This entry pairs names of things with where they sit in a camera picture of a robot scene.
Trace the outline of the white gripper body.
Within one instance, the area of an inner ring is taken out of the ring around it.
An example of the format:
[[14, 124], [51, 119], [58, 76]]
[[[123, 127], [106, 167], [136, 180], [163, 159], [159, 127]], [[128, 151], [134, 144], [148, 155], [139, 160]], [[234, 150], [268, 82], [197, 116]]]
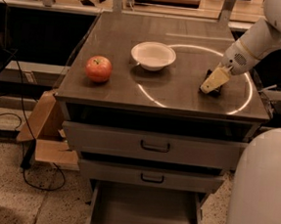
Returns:
[[229, 68], [233, 75], [238, 75], [249, 71], [260, 61], [244, 42], [237, 40], [226, 49], [222, 60], [220, 61], [224, 67]]

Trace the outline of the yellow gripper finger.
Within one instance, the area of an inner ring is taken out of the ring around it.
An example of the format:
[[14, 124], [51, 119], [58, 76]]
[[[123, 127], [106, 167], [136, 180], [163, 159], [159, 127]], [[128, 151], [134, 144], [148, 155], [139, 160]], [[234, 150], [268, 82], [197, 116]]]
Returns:
[[202, 83], [200, 90], [203, 93], [210, 93], [229, 81], [231, 67], [217, 67], [209, 77]]

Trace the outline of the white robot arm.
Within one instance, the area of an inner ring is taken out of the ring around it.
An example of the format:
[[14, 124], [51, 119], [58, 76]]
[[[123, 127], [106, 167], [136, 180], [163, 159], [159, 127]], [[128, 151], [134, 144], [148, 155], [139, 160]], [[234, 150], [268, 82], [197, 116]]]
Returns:
[[[281, 49], [281, 0], [264, 0], [263, 10], [265, 17], [226, 49], [202, 83], [203, 93]], [[261, 133], [243, 151], [234, 174], [226, 224], [281, 224], [281, 128]]]

